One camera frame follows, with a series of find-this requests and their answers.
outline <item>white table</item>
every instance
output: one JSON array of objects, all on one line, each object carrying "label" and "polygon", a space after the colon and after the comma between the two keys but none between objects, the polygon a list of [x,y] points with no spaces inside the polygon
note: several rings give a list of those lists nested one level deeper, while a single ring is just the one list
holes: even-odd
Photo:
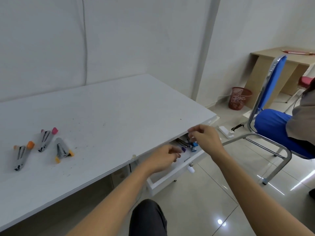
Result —
[{"label": "white table", "polygon": [[[0,103],[0,231],[215,117],[150,75]],[[53,142],[35,146],[14,171],[13,145],[53,127],[75,156],[56,164]]]}]

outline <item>open drawer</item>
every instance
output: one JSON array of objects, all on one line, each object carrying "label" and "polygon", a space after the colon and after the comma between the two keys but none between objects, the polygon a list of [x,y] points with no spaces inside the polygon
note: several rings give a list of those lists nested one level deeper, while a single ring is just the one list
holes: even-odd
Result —
[{"label": "open drawer", "polygon": [[[181,148],[181,146],[176,141],[172,141],[169,144],[172,144]],[[191,163],[196,164],[206,156],[206,154],[203,154],[204,151],[201,149],[200,146],[196,147],[197,151],[195,152],[192,152],[189,147],[187,147],[186,149],[187,149],[186,152],[181,153],[181,157],[178,158],[176,162],[173,162],[171,164],[171,167],[169,167],[167,170],[154,173],[153,175],[151,175],[150,178],[147,179],[147,186],[152,196],[154,196],[156,193],[158,193],[163,188],[168,186],[174,180],[177,180],[177,178],[184,171],[186,171],[187,168],[190,167],[189,165],[191,165]],[[136,161],[136,163],[140,164],[150,155],[151,155],[151,152],[140,156],[139,159]]]}]

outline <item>red waste basket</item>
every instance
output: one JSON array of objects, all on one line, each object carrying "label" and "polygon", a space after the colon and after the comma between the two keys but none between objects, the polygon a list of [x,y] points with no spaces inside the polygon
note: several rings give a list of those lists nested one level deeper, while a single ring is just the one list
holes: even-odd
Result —
[{"label": "red waste basket", "polygon": [[229,101],[229,108],[233,110],[241,110],[246,101],[253,93],[249,89],[241,87],[233,87],[232,94]]}]

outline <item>forearm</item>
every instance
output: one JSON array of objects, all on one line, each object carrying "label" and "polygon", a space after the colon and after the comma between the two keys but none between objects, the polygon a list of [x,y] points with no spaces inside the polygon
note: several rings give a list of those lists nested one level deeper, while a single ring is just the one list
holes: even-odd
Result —
[{"label": "forearm", "polygon": [[143,187],[149,172],[140,165],[67,236],[114,236]]},{"label": "forearm", "polygon": [[314,235],[263,189],[225,151],[215,157],[257,236]]}]

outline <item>blue chair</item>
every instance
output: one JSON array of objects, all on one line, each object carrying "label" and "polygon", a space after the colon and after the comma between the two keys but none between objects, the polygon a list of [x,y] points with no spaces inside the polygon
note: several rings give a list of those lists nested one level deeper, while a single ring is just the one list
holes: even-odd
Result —
[{"label": "blue chair", "polygon": [[[285,126],[287,121],[291,118],[290,115],[272,109],[263,110],[264,105],[268,101],[272,91],[274,90],[274,87],[276,86],[286,59],[286,55],[281,55],[275,58],[270,66],[261,93],[259,94],[255,106],[248,119],[248,122],[246,123],[247,128],[250,132],[223,143],[223,145],[227,145],[239,139],[245,139],[272,153],[274,156],[278,156],[283,159],[282,163],[267,178],[263,179],[262,183],[264,185],[266,185],[292,159],[292,154],[304,159],[315,158],[313,154],[305,150],[303,147],[301,147],[299,144],[288,137]],[[254,127],[256,131],[253,130],[251,127],[251,123],[253,120],[255,120]],[[279,150],[277,152],[274,152],[248,139],[248,136],[258,136],[259,138],[262,138],[278,146]],[[287,157],[280,155],[280,152],[282,150],[285,150],[287,152]]]}]

